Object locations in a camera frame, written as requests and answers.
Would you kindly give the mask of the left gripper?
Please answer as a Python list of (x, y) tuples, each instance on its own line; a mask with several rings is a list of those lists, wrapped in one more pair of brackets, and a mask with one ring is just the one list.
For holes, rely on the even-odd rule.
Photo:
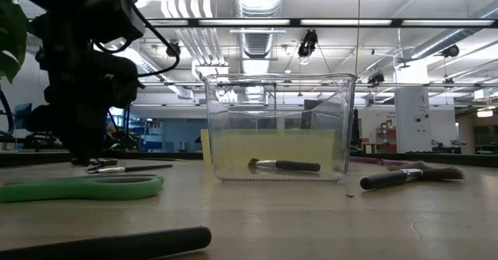
[(82, 55), (70, 69), (51, 70), (49, 82), (44, 90), (49, 104), (98, 107), (70, 107), (58, 126), (59, 139), (76, 163), (88, 163), (100, 155), (107, 127), (105, 108), (127, 107), (141, 87), (133, 61), (100, 51)]

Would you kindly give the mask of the red-handled scissors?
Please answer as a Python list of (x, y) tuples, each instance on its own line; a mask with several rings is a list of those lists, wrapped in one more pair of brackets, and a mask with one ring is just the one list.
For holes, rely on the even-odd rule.
[(105, 167), (117, 165), (117, 163), (118, 160), (113, 158), (71, 159), (72, 165), (83, 167)]

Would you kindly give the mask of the green-handled scissors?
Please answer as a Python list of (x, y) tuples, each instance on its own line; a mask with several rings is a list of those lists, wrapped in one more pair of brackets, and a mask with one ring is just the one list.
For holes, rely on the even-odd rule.
[(157, 195), (164, 178), (156, 174), (110, 174), (18, 181), (0, 187), (0, 203), (58, 199), (125, 201)]

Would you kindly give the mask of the short thin paintbrush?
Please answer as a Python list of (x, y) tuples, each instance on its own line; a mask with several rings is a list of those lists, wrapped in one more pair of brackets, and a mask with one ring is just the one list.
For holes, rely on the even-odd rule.
[(172, 164), (159, 164), (147, 166), (131, 166), (131, 167), (118, 167), (118, 166), (105, 166), (105, 167), (90, 167), (86, 169), (87, 174), (118, 174), (126, 172), (137, 172), (145, 170), (157, 170), (163, 168), (171, 168)]

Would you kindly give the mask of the long thin black paintbrush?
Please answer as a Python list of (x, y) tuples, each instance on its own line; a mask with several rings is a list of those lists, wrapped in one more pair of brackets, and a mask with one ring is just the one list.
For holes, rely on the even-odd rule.
[(98, 237), (0, 251), (0, 260), (149, 260), (209, 246), (207, 227)]

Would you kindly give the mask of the black paintbrush silver ferrule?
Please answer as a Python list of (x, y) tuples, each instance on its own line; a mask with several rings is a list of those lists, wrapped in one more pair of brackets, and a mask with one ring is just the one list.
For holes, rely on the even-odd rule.
[(319, 163), (307, 163), (307, 162), (297, 162), (289, 160), (259, 160), (251, 159), (248, 162), (249, 167), (266, 167), (275, 168), (279, 170), (292, 170), (292, 171), (307, 171), (307, 172), (318, 172), (321, 170), (321, 165)]

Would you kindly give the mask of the purple-handled scissors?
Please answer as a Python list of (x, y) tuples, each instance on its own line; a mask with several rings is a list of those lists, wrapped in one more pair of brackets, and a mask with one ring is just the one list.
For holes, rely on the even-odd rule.
[(369, 163), (369, 164), (381, 165), (386, 167), (389, 171), (412, 168), (411, 163), (406, 163), (399, 160), (385, 160), (385, 159), (362, 157), (362, 156), (351, 156), (349, 160), (356, 163)]

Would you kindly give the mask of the black fan brush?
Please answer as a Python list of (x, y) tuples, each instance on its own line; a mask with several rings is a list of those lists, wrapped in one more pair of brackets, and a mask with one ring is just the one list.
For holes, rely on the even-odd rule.
[(463, 180), (463, 172), (456, 167), (446, 168), (402, 168), (387, 173), (364, 177), (359, 181), (363, 190), (388, 188), (412, 181), (452, 181)]

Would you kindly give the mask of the green plant in white pot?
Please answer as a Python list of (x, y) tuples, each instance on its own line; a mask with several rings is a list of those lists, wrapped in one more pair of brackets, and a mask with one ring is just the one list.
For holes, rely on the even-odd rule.
[(28, 19), (18, 0), (0, 0), (0, 78), (14, 80), (26, 57)]

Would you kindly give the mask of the clear plastic bin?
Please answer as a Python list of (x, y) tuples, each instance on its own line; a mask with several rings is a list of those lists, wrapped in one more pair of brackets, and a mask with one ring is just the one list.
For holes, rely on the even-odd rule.
[(243, 167), (220, 170), (221, 181), (335, 182), (349, 169), (356, 77), (351, 74), (220, 75), (203, 79), (209, 136), (230, 129), (333, 131), (342, 140), (340, 166), (318, 172)]

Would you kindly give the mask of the red shelving unit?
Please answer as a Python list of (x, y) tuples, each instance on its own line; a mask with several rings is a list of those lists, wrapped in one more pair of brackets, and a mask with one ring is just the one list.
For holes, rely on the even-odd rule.
[(380, 123), (376, 128), (376, 151), (377, 153), (396, 153), (397, 152), (397, 135), (396, 128), (391, 119)]

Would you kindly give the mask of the white pillar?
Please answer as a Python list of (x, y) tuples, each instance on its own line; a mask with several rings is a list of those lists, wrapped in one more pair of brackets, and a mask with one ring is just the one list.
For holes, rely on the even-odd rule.
[(431, 146), (427, 64), (412, 61), (395, 70), (396, 140), (398, 153), (429, 152)]

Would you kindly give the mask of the silver ventilation duct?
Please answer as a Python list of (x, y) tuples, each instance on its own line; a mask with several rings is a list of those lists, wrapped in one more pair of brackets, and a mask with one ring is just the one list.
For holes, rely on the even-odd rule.
[[(234, 0), (236, 17), (274, 18), (280, 16), (284, 0)], [(244, 56), (267, 58), (271, 55), (275, 34), (243, 33), (239, 35)]]

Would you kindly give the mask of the black aluminium table frame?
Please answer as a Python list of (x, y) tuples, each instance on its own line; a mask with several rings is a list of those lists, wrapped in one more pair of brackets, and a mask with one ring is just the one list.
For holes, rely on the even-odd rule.
[[(107, 152), (104, 157), (119, 160), (200, 160), (211, 163), (212, 160), (201, 153), (122, 153)], [(67, 163), (72, 159), (70, 153), (10, 153), (0, 152), (0, 167), (20, 167), (46, 163)], [(390, 160), (390, 161), (424, 161), (472, 167), (498, 168), (498, 155), (462, 155), (449, 153), (350, 153), (349, 161)]]

